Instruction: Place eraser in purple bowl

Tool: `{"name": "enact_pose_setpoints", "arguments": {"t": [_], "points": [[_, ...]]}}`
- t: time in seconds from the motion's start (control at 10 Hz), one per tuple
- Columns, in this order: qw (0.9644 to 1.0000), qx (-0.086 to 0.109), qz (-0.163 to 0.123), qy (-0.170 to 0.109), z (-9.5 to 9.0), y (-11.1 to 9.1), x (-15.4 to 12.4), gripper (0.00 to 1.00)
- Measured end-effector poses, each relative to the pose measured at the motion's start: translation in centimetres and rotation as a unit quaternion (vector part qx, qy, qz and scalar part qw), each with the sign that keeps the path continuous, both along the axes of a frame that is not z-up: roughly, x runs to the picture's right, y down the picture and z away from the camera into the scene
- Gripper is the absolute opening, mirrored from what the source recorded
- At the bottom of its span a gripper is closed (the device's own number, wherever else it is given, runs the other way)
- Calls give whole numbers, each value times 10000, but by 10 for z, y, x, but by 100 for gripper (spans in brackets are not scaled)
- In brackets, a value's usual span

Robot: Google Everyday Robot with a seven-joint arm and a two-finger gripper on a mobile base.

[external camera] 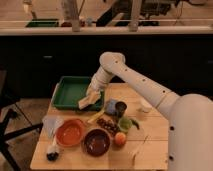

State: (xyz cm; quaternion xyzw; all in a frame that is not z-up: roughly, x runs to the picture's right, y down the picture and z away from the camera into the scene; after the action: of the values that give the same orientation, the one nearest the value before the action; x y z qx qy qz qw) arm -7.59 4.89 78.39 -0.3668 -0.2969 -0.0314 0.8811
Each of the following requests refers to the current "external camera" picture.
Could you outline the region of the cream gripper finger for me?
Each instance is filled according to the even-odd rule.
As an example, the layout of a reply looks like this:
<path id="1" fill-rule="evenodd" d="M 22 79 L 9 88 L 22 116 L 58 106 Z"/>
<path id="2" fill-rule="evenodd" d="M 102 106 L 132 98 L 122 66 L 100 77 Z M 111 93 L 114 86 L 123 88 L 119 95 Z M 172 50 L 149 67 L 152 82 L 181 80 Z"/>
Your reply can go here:
<path id="1" fill-rule="evenodd" d="M 78 102 L 78 107 L 80 110 L 84 109 L 89 105 L 89 98 L 85 97 Z"/>
<path id="2" fill-rule="evenodd" d="M 95 104 L 99 99 L 101 95 L 100 94 L 90 94 L 89 95 L 89 104 L 93 105 Z"/>

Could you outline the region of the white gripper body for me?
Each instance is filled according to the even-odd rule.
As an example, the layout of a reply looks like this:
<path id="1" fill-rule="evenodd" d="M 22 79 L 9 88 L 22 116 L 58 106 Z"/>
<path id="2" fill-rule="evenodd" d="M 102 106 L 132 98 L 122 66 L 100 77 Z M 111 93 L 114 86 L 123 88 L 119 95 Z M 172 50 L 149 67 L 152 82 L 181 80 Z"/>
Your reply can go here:
<path id="1" fill-rule="evenodd" d="M 101 97 L 101 93 L 92 88 L 88 88 L 86 91 L 86 97 L 89 104 L 95 104 Z"/>

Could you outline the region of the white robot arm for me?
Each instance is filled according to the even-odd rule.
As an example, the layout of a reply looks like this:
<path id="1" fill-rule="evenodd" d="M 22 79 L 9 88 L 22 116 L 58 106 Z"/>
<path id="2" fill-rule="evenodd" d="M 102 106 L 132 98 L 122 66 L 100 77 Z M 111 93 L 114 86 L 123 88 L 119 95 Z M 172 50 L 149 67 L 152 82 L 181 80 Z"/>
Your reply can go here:
<path id="1" fill-rule="evenodd" d="M 94 104 L 114 76 L 130 85 L 169 123 L 168 171 L 213 171 L 213 101 L 200 94 L 180 96 L 125 64 L 118 52 L 104 52 L 100 67 L 78 105 Z"/>

